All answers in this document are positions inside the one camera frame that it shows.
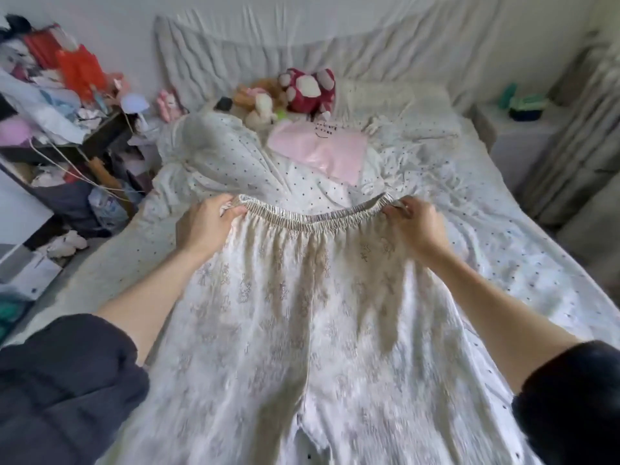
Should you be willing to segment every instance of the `hand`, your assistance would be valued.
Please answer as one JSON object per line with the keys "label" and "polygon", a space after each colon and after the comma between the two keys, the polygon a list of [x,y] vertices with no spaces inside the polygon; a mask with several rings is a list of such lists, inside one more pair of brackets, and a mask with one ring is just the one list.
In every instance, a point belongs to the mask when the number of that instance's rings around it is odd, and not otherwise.
{"label": "hand", "polygon": [[396,226],[417,261],[431,267],[438,257],[452,253],[443,217],[434,205],[412,196],[403,197],[400,203],[404,209],[385,206],[383,213]]}
{"label": "hand", "polygon": [[247,212],[245,206],[232,207],[220,216],[220,209],[233,196],[222,194],[194,204],[177,222],[177,249],[204,263],[221,249],[236,217]]}

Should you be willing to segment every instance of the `polka dot bed sheet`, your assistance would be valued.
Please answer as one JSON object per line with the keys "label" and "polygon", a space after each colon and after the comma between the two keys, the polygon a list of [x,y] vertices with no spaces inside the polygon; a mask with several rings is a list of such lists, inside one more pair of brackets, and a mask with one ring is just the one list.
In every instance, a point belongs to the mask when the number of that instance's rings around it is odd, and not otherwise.
{"label": "polka dot bed sheet", "polygon": [[[406,121],[373,118],[359,184],[349,187],[276,156],[264,137],[237,118],[192,114],[161,137],[164,166],[138,217],[94,253],[12,342],[54,318],[92,312],[154,268],[174,247],[174,223],[198,199],[245,193],[286,210],[319,214],[348,208],[383,192],[417,195],[443,213],[457,253],[484,277],[584,339],[620,347],[614,304],[518,207],[471,123],[454,139],[410,140]],[[362,128],[364,122],[350,125]],[[535,463],[510,414],[512,393],[464,317],[470,354],[515,463]]]}

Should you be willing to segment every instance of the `black sleeve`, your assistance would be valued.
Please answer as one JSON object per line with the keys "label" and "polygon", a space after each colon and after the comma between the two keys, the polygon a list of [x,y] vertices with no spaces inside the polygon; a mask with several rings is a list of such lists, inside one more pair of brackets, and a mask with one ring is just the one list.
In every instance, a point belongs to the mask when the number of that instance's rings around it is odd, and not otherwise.
{"label": "black sleeve", "polygon": [[61,317],[0,350],[0,461],[92,464],[148,388],[127,334],[94,315]]}
{"label": "black sleeve", "polygon": [[620,351],[569,349],[527,379],[512,409],[546,465],[620,463]]}

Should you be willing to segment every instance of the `pink bag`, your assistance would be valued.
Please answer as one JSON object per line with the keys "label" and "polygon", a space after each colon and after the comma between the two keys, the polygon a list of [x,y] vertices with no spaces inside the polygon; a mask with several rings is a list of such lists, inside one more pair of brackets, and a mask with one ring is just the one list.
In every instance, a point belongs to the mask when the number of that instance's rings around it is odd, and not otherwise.
{"label": "pink bag", "polygon": [[326,122],[279,122],[267,146],[297,163],[355,186],[360,176],[368,139],[354,129]]}

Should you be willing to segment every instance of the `person's left hand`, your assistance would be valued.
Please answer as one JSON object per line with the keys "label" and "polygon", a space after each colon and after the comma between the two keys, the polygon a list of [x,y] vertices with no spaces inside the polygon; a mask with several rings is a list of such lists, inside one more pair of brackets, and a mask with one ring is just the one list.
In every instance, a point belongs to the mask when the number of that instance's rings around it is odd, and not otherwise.
{"label": "person's left hand", "polygon": [[231,230],[233,219],[247,212],[245,206],[232,207],[220,216],[220,209],[233,199],[230,194],[194,204],[177,222],[177,250],[202,264],[221,249]]}

